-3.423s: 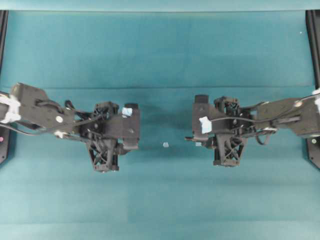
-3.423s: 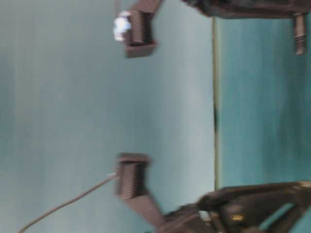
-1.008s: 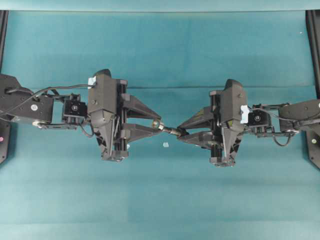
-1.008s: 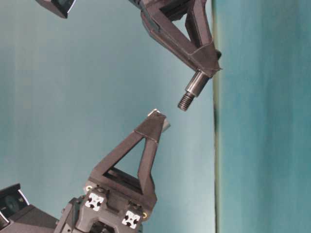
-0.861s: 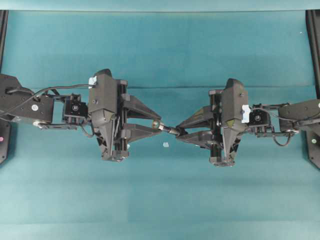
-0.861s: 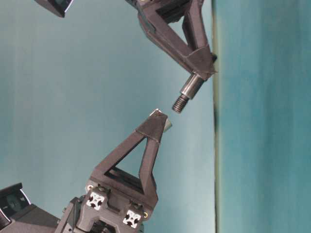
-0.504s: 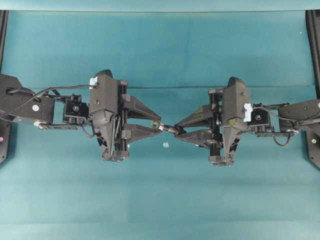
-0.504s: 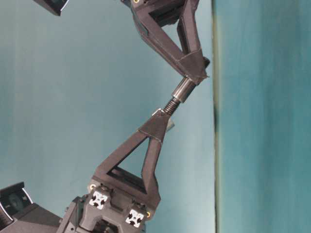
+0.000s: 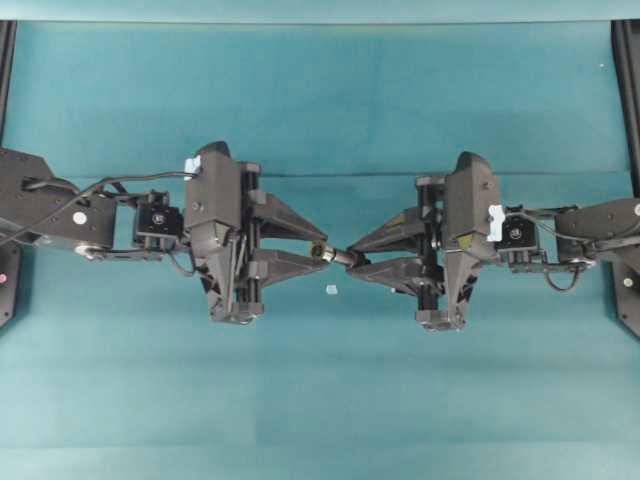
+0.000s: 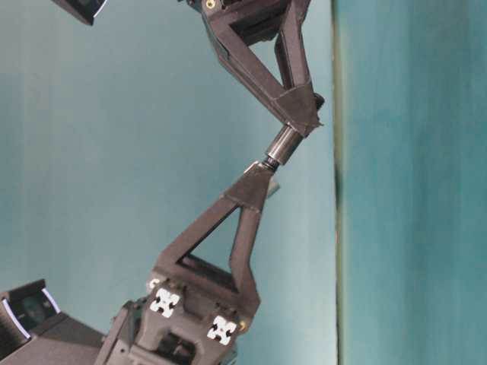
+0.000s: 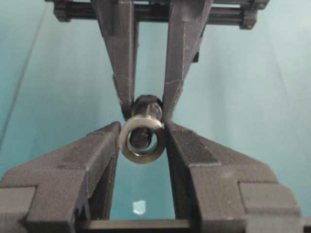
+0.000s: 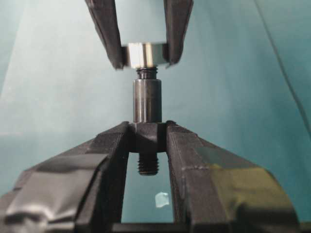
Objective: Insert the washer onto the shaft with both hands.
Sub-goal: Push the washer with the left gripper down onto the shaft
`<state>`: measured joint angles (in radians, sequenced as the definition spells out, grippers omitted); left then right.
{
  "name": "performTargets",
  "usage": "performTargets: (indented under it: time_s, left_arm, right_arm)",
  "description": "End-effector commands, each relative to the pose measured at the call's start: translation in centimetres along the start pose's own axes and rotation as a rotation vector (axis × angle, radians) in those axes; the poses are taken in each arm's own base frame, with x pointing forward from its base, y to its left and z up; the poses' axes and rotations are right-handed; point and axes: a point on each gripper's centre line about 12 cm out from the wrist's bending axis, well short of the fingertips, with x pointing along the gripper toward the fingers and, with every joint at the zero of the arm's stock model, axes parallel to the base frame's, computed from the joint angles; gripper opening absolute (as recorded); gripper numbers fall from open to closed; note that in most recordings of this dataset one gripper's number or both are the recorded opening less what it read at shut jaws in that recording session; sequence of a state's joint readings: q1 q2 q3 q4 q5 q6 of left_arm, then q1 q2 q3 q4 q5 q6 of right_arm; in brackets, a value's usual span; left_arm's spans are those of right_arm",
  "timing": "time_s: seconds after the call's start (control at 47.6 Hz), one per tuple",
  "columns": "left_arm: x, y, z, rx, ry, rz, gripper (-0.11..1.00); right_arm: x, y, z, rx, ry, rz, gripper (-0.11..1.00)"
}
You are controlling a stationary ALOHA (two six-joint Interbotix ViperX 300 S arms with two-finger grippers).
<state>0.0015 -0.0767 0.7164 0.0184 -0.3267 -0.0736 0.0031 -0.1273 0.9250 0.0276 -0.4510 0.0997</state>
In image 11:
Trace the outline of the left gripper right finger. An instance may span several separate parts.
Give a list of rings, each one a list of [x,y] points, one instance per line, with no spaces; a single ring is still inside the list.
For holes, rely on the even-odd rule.
[[[261,161],[169,122],[173,229],[187,233],[308,233],[293,191]]]

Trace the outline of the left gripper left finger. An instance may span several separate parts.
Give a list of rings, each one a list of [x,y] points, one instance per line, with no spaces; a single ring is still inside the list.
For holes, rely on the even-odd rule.
[[[8,170],[0,181],[3,233],[73,233],[109,219],[121,125],[113,122]]]

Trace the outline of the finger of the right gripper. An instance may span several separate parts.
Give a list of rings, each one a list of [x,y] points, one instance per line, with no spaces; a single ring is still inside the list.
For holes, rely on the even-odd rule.
[[[199,50],[211,0],[173,0],[170,4],[163,119],[171,120],[184,79]]]
[[[95,16],[113,69],[113,82],[125,119],[134,103],[138,24],[132,0],[93,0]]]

